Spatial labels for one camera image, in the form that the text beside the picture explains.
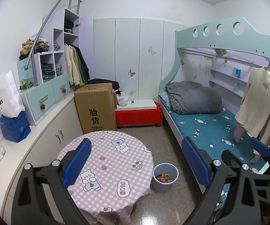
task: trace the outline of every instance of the mattress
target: mattress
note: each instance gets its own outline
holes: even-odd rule
[[[236,143],[233,132],[237,125],[235,116],[222,106],[218,114],[188,114],[180,115],[173,112],[166,102],[160,98],[163,106],[169,112],[182,137],[190,137],[197,148],[205,150],[212,159],[221,160],[224,150],[230,150],[243,163],[257,173],[265,164],[261,158],[256,164],[249,161],[254,157],[253,149],[249,145],[249,135],[244,133],[242,140]],[[225,185],[219,203],[226,199],[229,185]]]

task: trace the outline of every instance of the round table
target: round table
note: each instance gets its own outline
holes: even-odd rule
[[[91,141],[91,154],[74,185],[68,187],[77,207],[88,222],[130,224],[133,205],[151,194],[153,157],[138,139],[117,131],[98,131],[82,135],[60,153],[61,160],[75,150],[84,138]]]

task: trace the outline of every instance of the screw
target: screw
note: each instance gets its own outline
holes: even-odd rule
[[[221,162],[220,160],[214,160],[214,161],[213,161],[213,164],[214,164],[215,166],[219,167],[219,166],[222,164],[222,162]]]
[[[248,169],[249,169],[249,165],[248,165],[248,164],[243,164],[243,165],[242,165],[242,168],[243,168],[244,170],[248,170]]]
[[[24,165],[24,169],[29,170],[31,168],[31,164],[27,163]]]
[[[54,160],[52,163],[51,163],[54,167],[57,167],[60,165],[60,161],[59,160]]]

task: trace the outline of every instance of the butterfly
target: butterfly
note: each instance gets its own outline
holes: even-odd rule
[[[150,48],[149,48],[149,53],[151,53],[152,55],[155,55],[157,52],[153,52],[153,49],[152,49],[152,47],[150,46]]]
[[[132,73],[132,71],[131,71],[131,69],[130,69],[129,72],[128,72],[128,75],[130,75],[131,77],[133,77],[134,74],[135,74],[135,72]]]

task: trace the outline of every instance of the tiled floor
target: tiled floor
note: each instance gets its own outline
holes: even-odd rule
[[[154,165],[169,162],[179,169],[178,181],[166,193],[159,193],[151,186],[152,195],[137,204],[136,211],[131,215],[132,223],[183,224],[202,194],[166,120],[161,127],[121,128],[118,131],[142,141],[152,152]]]

